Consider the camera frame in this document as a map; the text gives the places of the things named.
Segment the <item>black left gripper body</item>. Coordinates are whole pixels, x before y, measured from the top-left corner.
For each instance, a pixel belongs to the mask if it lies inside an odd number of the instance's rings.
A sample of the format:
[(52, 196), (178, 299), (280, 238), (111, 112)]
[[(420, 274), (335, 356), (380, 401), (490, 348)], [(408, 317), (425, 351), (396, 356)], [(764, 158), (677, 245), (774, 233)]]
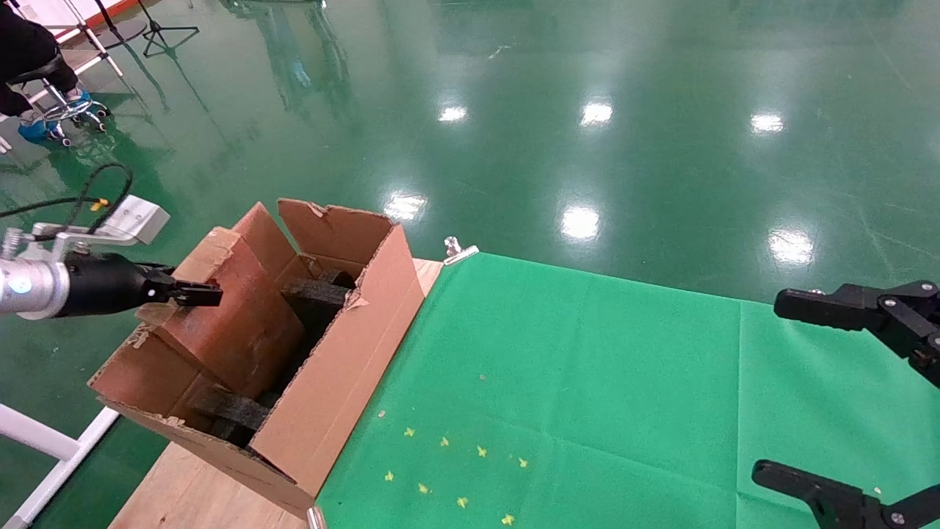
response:
[(117, 253), (70, 253), (64, 261), (68, 295), (57, 317), (120, 314), (153, 298), (154, 267)]

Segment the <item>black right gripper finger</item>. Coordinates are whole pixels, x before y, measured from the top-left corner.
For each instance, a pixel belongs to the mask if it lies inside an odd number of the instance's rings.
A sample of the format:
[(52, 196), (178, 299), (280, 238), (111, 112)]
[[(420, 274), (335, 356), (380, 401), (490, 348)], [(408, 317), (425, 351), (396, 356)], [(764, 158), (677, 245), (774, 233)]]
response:
[(751, 478), (762, 488), (803, 501), (820, 528), (923, 528), (939, 519), (938, 485), (882, 503), (863, 489), (773, 460), (758, 460)]
[(939, 292), (934, 282), (887, 289), (843, 284), (833, 292), (785, 289), (776, 295), (773, 311), (786, 320), (867, 331), (939, 386)]

